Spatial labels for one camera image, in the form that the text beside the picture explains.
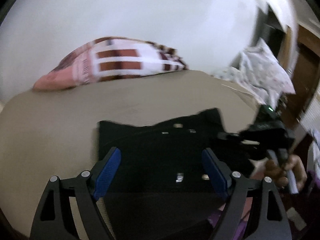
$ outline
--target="black cloth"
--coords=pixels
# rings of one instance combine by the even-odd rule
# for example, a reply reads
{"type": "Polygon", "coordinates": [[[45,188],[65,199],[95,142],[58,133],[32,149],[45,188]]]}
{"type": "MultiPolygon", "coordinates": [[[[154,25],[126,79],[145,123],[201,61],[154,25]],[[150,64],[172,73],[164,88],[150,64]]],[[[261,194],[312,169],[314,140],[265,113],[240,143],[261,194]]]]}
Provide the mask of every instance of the black cloth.
{"type": "Polygon", "coordinates": [[[111,147],[122,153],[104,198],[118,240],[161,239],[205,220],[221,206],[210,181],[202,179],[201,152],[207,147],[232,171],[246,177],[252,173],[245,153],[216,146],[220,131],[218,109],[144,127],[99,122],[99,159],[111,147]],[[182,182],[176,182],[178,173],[183,173],[182,182]]]}

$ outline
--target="finger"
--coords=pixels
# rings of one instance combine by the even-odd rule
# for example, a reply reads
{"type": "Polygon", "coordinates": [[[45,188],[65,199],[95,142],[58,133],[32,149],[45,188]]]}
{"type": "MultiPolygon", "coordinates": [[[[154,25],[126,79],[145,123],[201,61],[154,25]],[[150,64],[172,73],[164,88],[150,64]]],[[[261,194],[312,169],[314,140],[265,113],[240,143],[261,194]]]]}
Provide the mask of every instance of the finger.
{"type": "Polygon", "coordinates": [[[298,161],[297,164],[292,168],[292,171],[296,177],[296,180],[306,182],[307,174],[301,160],[298,161]]]}
{"type": "Polygon", "coordinates": [[[280,169],[279,167],[271,170],[271,171],[265,171],[264,175],[266,177],[270,177],[273,180],[277,180],[280,177],[284,177],[285,176],[285,171],[283,171],[282,169],[280,169]]]}
{"type": "Polygon", "coordinates": [[[300,164],[300,163],[303,166],[302,161],[301,161],[299,156],[294,155],[294,154],[290,154],[289,157],[288,157],[288,160],[284,164],[283,168],[286,171],[292,170],[294,168],[294,166],[296,166],[297,164],[300,164]]]}
{"type": "Polygon", "coordinates": [[[273,170],[277,168],[278,166],[275,164],[273,160],[268,160],[265,164],[266,170],[273,170]]]}
{"type": "Polygon", "coordinates": [[[297,182],[297,189],[298,191],[301,191],[304,188],[305,182],[297,182]]]}
{"type": "Polygon", "coordinates": [[[281,177],[275,181],[276,186],[285,187],[289,183],[289,180],[286,177],[281,177]]]}

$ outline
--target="metal screw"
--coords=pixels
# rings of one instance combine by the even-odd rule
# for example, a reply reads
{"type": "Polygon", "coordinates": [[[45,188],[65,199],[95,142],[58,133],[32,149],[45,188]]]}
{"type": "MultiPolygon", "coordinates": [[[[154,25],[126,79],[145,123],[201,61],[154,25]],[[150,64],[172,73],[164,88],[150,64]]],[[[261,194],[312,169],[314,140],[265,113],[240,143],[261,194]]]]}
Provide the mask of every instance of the metal screw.
{"type": "Polygon", "coordinates": [[[240,172],[238,172],[238,171],[234,171],[234,172],[232,173],[232,176],[234,176],[235,178],[240,178],[241,174],[240,174],[240,172]]]}
{"type": "Polygon", "coordinates": [[[51,182],[55,182],[57,179],[58,179],[57,176],[52,176],[52,177],[50,178],[50,181],[51,181],[51,182]]]}
{"type": "Polygon", "coordinates": [[[173,125],[174,128],[182,128],[183,127],[183,124],[182,123],[175,123],[173,125]]]}
{"type": "Polygon", "coordinates": [[[264,180],[268,183],[270,183],[272,181],[272,179],[270,177],[264,177],[264,180]]]}
{"type": "Polygon", "coordinates": [[[81,176],[82,177],[88,177],[90,175],[90,171],[83,171],[82,173],[81,173],[81,176]]]}
{"type": "Polygon", "coordinates": [[[210,180],[208,174],[203,174],[202,179],[203,180],[210,180]]]}

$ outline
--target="plaid pillow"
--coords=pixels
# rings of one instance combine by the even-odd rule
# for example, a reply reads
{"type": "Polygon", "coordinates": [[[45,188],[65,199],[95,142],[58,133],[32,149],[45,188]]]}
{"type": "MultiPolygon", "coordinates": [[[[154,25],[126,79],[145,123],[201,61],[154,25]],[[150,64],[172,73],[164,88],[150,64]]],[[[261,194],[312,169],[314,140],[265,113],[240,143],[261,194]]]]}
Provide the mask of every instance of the plaid pillow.
{"type": "Polygon", "coordinates": [[[104,37],[67,55],[42,76],[33,90],[60,90],[78,85],[156,75],[188,69],[176,50],[150,41],[104,37]]]}

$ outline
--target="wooden furniture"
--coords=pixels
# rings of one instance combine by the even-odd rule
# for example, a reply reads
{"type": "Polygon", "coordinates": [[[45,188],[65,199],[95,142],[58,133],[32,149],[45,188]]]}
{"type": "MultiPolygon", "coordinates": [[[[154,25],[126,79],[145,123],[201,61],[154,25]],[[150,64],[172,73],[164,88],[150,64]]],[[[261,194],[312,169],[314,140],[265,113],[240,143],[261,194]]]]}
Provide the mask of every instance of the wooden furniture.
{"type": "Polygon", "coordinates": [[[281,109],[283,122],[289,128],[294,128],[307,110],[320,79],[320,39],[299,25],[298,47],[299,56],[292,77],[296,94],[288,95],[286,108],[281,109]]]}

